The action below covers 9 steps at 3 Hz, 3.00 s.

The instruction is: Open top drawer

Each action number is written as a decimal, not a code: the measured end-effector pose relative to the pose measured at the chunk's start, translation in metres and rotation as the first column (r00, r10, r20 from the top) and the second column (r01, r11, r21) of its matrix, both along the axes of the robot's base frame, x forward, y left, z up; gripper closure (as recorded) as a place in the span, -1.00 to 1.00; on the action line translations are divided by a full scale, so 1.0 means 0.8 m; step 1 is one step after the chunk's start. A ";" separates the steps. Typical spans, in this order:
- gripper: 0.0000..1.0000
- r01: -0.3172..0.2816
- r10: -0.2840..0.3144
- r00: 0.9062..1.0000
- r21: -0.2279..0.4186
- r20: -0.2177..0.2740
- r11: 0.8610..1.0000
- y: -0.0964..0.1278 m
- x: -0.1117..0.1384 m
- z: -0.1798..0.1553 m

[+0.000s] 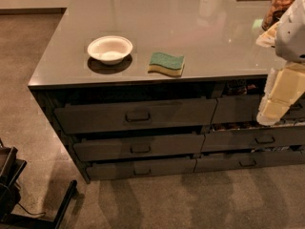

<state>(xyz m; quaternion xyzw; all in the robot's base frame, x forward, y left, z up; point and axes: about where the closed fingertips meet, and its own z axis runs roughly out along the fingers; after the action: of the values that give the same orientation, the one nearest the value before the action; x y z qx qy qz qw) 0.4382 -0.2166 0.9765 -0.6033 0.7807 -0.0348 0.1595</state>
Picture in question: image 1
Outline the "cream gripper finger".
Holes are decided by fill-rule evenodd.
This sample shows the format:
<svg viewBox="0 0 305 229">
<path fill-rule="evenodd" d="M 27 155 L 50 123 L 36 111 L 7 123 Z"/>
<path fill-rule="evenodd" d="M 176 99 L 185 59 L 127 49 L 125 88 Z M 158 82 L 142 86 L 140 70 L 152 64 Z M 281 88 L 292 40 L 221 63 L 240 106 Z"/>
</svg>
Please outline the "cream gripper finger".
<svg viewBox="0 0 305 229">
<path fill-rule="evenodd" d="M 271 68 L 256 121 L 264 126 L 276 124 L 304 93 L 304 64 L 287 62 L 282 69 Z"/>
</svg>

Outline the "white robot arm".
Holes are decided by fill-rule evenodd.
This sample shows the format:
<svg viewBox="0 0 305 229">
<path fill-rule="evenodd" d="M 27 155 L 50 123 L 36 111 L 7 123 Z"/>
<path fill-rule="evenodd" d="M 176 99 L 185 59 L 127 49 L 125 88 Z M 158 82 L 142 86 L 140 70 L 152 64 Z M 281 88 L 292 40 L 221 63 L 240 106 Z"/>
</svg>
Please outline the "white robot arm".
<svg viewBox="0 0 305 229">
<path fill-rule="evenodd" d="M 275 54 L 286 60 L 278 70 L 271 68 L 256 121 L 276 124 L 305 93 L 305 0 L 295 0 L 274 26 Z"/>
</svg>

